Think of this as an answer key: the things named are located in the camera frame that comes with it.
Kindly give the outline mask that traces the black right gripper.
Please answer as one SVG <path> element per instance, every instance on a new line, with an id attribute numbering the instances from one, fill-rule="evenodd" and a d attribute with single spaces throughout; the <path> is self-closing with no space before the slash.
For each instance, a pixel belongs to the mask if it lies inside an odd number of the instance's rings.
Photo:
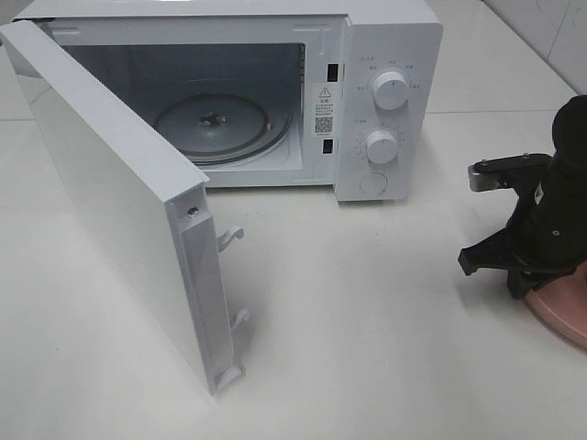
<path id="1" fill-rule="evenodd" d="M 507 224 L 512 247 L 505 237 L 489 237 L 463 248 L 458 263 L 467 276 L 508 270 L 508 290 L 521 299 L 586 260 L 586 163 L 522 155 L 502 159 L 502 167 L 519 196 Z"/>

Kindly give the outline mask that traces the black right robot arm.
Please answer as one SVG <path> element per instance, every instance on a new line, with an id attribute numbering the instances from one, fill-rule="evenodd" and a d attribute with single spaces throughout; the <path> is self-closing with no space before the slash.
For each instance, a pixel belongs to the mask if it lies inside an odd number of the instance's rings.
<path id="1" fill-rule="evenodd" d="M 551 129 L 555 152 L 478 161 L 473 191 L 512 189 L 518 196 L 505 227 L 460 251 L 465 275 L 504 270 L 516 299 L 571 275 L 586 260 L 586 97 L 572 97 Z"/>

